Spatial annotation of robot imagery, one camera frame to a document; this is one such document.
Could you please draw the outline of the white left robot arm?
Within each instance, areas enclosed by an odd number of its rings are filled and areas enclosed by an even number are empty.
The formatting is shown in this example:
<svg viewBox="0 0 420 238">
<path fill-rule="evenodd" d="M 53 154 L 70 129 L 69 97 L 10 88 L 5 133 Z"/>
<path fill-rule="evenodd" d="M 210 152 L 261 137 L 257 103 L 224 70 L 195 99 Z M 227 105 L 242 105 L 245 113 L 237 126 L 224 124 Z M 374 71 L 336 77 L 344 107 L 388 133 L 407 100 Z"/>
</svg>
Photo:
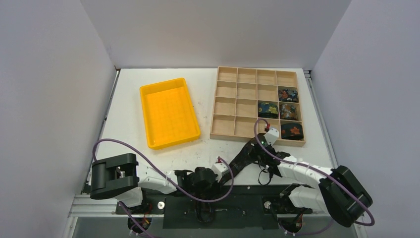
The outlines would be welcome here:
<svg viewBox="0 0 420 238">
<path fill-rule="evenodd" d="M 171 194 L 180 187 L 198 197 L 218 185 L 227 172 L 228 167 L 217 162 L 211 168 L 175 170 L 161 175 L 151 166 L 140 165 L 135 154 L 127 153 L 93 162 L 90 198 L 115 198 L 140 214 L 148 206 L 144 189 Z"/>
</svg>

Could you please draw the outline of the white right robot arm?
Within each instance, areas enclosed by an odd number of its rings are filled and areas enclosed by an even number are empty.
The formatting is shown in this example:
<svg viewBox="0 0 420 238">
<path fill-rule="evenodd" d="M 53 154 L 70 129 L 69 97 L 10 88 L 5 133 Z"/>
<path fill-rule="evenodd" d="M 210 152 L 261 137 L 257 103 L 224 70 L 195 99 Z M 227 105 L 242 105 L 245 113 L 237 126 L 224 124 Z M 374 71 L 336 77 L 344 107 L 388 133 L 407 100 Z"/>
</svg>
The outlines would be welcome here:
<svg viewBox="0 0 420 238">
<path fill-rule="evenodd" d="M 287 213 L 297 208 L 322 211 L 338 224 L 350 227 L 373 204 L 373 199 L 346 166 L 311 165 L 286 152 L 277 152 L 260 133 L 244 146 L 246 158 L 268 168 L 270 174 L 298 181 L 280 198 Z"/>
</svg>

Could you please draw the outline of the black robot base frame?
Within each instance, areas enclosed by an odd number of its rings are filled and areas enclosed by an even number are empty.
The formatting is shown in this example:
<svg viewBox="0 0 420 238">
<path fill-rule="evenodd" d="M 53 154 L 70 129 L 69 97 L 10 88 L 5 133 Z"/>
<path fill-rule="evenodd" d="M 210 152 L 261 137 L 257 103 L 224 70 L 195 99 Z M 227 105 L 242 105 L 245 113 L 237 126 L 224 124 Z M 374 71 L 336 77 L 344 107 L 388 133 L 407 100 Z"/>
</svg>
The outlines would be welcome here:
<svg viewBox="0 0 420 238">
<path fill-rule="evenodd" d="M 286 199 L 292 185 L 245 186 L 236 185 L 219 202 L 200 203 L 176 193 L 164 195 L 144 189 L 146 200 L 138 208 L 121 208 L 110 199 L 113 215 L 130 212 L 138 223 L 151 227 L 158 220 L 165 230 L 174 229 L 243 229 L 276 230 L 278 224 L 289 228 L 298 216 L 324 213 L 315 208 L 301 208 Z"/>
</svg>

